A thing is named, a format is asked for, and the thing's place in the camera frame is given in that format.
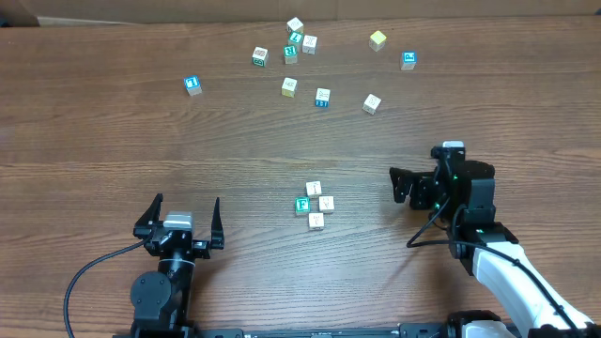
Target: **cube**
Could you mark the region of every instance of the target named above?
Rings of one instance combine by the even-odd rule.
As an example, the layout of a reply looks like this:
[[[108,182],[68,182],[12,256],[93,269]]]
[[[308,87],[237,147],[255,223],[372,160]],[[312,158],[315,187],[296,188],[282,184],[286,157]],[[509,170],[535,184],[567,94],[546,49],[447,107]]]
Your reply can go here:
[[[306,187],[309,198],[318,198],[321,195],[321,182],[307,182]]]
[[[317,37],[304,36],[302,40],[302,52],[308,54],[315,54],[317,48]]]
[[[334,198],[333,196],[319,196],[319,211],[323,213],[334,212]]]
[[[267,65],[267,60],[270,58],[270,54],[265,48],[256,47],[253,52],[253,63],[260,67]]]
[[[309,230],[323,230],[323,213],[314,212],[309,214]]]
[[[297,48],[293,45],[284,47],[284,63],[287,65],[295,64],[299,61],[297,57]]]
[[[382,99],[373,94],[369,94],[363,103],[363,109],[365,112],[373,115],[376,113],[376,109],[378,108],[380,102],[382,102]]]
[[[328,108],[330,106],[330,90],[324,88],[317,89],[316,107]]]
[[[301,20],[299,20],[299,18],[292,18],[286,25],[285,29],[288,31],[288,33],[302,33],[304,31],[304,25],[302,24]]]
[[[415,64],[417,64],[417,54],[415,52],[403,52],[401,70],[413,70]]]
[[[200,86],[200,80],[198,80],[198,76],[196,75],[185,78],[184,85],[186,86],[186,90],[188,90],[188,94],[190,94],[190,96],[203,92],[203,88]]]
[[[371,47],[375,52],[384,48],[385,44],[386,36],[380,31],[376,31],[376,33],[369,37],[369,47]]]
[[[282,95],[294,98],[294,94],[297,92],[297,81],[290,78],[284,78],[282,84]]]
[[[297,197],[294,202],[294,209],[297,212],[297,216],[306,215],[311,212],[311,201],[309,197]]]
[[[302,39],[304,38],[303,33],[292,32],[290,33],[290,37],[288,37],[288,44],[293,45],[299,50],[302,48]]]

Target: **yellow cube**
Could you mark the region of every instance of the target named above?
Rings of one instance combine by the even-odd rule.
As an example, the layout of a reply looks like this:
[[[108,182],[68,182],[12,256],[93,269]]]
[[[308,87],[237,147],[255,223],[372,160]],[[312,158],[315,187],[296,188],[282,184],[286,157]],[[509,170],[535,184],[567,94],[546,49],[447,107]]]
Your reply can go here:
[[[382,34],[382,32],[377,31],[369,37],[369,47],[371,47],[374,51],[379,51],[384,48],[386,44],[386,36]]]
[[[282,95],[294,98],[294,93],[297,91],[297,81],[290,78],[285,78],[282,84]]]

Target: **wooden table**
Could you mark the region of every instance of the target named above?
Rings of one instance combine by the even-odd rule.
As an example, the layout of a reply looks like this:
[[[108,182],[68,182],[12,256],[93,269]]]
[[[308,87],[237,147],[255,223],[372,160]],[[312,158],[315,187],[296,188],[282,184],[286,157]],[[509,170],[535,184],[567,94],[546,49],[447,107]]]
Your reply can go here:
[[[387,36],[373,52],[369,36]],[[575,307],[601,320],[601,21],[596,17],[306,23],[316,55],[285,66],[283,23],[0,31],[0,336],[65,337],[62,300],[88,261],[131,245],[157,192],[206,238],[222,197],[226,246],[197,263],[204,328],[387,326],[490,309],[447,248],[408,250],[425,220],[393,201],[390,166],[431,170],[466,142],[497,168],[497,218]],[[270,50],[266,69],[251,64]],[[414,71],[399,54],[417,51]],[[189,97],[196,74],[204,93]],[[299,80],[294,99],[280,93]],[[331,106],[314,106],[318,87]],[[382,98],[375,115],[368,94]],[[321,180],[323,232],[294,217]],[[427,238],[444,238],[430,230]],[[86,273],[76,336],[110,337],[157,259],[137,250]]]

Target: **wood grain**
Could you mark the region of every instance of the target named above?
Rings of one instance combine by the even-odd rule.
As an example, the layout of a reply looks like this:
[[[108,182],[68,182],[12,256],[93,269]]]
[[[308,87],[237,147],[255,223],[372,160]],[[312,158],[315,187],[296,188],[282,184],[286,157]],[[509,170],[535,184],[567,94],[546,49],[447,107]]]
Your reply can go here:
[[[157,192],[163,211],[194,211],[198,238],[222,197],[226,248],[194,282],[204,328],[507,319],[446,248],[404,247],[425,215],[393,202],[388,168],[433,168],[445,139],[495,165],[498,219],[601,320],[600,31],[595,17],[309,23],[317,53],[294,66],[282,23],[0,31],[0,336],[64,337],[71,277],[132,244]],[[255,46],[270,50],[266,69],[251,64]],[[399,70],[403,50],[417,51],[414,71]],[[191,74],[204,87],[192,98]],[[285,76],[299,80],[295,99],[280,94]],[[318,87],[331,89],[327,110]],[[382,98],[373,116],[370,93]],[[309,233],[293,201],[315,179],[336,211]],[[156,265],[139,250],[85,274],[77,337],[127,330],[131,282]]]

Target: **blue and white cube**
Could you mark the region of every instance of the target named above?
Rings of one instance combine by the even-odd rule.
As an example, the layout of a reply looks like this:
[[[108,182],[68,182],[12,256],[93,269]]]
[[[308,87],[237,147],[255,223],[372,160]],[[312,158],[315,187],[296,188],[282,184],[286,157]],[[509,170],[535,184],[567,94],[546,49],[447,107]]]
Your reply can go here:
[[[196,75],[185,78],[184,84],[186,85],[186,90],[188,90],[190,96],[203,92],[203,88],[200,87],[200,80],[198,80],[198,76]]]
[[[324,88],[317,89],[316,107],[328,108],[330,106],[330,90]]]
[[[403,52],[401,55],[401,70],[413,70],[417,64],[415,52]]]

